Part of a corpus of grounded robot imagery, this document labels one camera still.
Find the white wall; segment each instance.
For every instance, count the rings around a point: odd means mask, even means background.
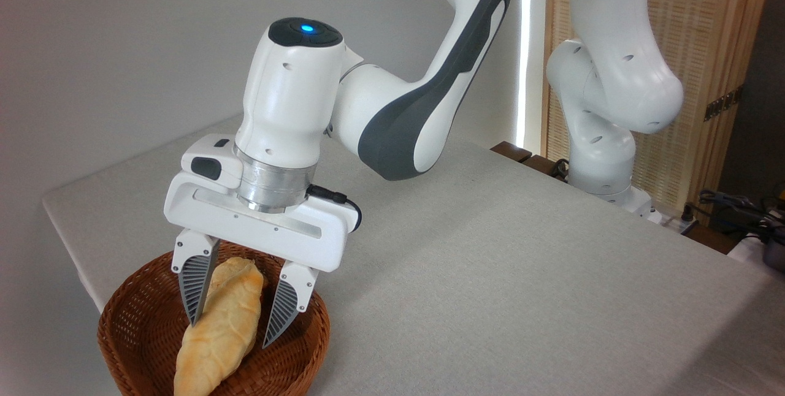
[[[0,0],[0,394],[116,393],[98,312],[41,195],[239,114],[258,37],[291,15],[414,80],[452,12],[443,0]],[[453,131],[483,147],[513,140],[517,19]]]

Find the white plastic housing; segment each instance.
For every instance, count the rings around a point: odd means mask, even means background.
[[[316,164],[345,52],[343,41],[331,47],[282,47],[265,31],[248,73],[239,149],[275,167]]]
[[[224,145],[216,147],[216,143],[222,140],[226,140]],[[221,163],[221,175],[215,182],[229,189],[236,189],[240,186],[240,179],[243,177],[243,162],[232,152],[234,143],[234,136],[207,134],[185,151],[180,158],[180,167],[185,172],[191,172],[191,162],[194,158],[216,159]]]
[[[632,179],[635,140],[629,130],[586,107],[581,83],[594,75],[586,47],[574,39],[562,42],[548,60],[546,75],[559,98],[569,130],[569,183],[597,195],[625,192]]]
[[[164,214],[170,223],[331,272],[357,222],[350,206],[317,197],[281,214],[253,211],[230,189],[190,172],[174,176]]]
[[[647,0],[570,0],[570,11],[596,67],[587,80],[576,81],[586,108],[645,134],[673,122],[684,89],[659,52]]]
[[[455,9],[452,24],[435,54],[426,74],[417,82],[409,83],[374,64],[362,64],[343,78],[333,112],[331,137],[339,140],[355,155],[359,139],[373,116],[402,94],[420,88],[440,71],[452,47],[461,35],[480,0],[448,0]],[[459,107],[471,79],[493,40],[493,33],[502,22],[504,1],[494,9],[491,17],[491,36],[481,46],[480,55],[470,72],[460,74],[443,98],[443,102],[430,115],[421,130],[415,147],[414,164],[419,172],[434,166],[450,131],[455,112]]]

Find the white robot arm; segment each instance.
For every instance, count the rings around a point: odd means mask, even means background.
[[[389,180],[435,164],[510,0],[448,2],[454,21],[414,83],[363,63],[323,22],[290,17],[267,28],[237,134],[194,143],[166,196],[166,218],[184,227],[172,270],[192,324],[221,239],[286,260],[263,346],[306,310],[317,274],[339,266],[359,208],[311,184],[325,131]]]
[[[647,0],[570,0],[570,10],[579,39],[560,44],[546,70],[569,130],[569,183],[649,218],[651,198],[631,187],[630,130],[667,127],[681,82],[660,55]]]

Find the baguette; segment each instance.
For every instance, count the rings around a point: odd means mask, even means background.
[[[183,334],[174,396],[208,396],[239,367],[256,340],[263,287],[251,260],[235,257],[215,268],[202,316]]]

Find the bread basket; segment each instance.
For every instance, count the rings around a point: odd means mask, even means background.
[[[305,313],[266,349],[261,348],[283,261],[253,249],[221,242],[218,262],[233,256],[252,259],[270,285],[262,293],[257,342],[237,371],[213,391],[218,395],[305,394],[327,351],[330,320],[315,292]],[[173,393],[175,360],[188,326],[172,253],[152,260],[129,276],[104,307],[98,345],[123,395]]]

